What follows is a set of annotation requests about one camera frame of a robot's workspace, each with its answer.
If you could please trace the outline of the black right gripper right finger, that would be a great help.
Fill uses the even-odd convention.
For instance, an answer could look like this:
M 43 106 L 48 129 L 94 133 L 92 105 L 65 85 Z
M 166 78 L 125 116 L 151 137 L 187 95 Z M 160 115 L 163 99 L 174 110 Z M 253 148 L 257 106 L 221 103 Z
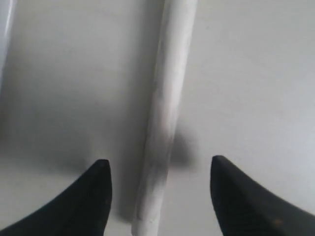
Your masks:
M 276 196 L 224 156 L 214 156 L 210 194 L 224 236 L 313 236 L 314 215 Z

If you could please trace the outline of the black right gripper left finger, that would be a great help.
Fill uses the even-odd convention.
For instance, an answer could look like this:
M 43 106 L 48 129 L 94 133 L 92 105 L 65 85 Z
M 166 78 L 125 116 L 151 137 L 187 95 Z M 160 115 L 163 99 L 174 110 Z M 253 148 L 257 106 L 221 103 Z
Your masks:
M 1 230 L 2 236 L 102 236 L 112 203 L 108 160 L 95 161 L 52 201 Z

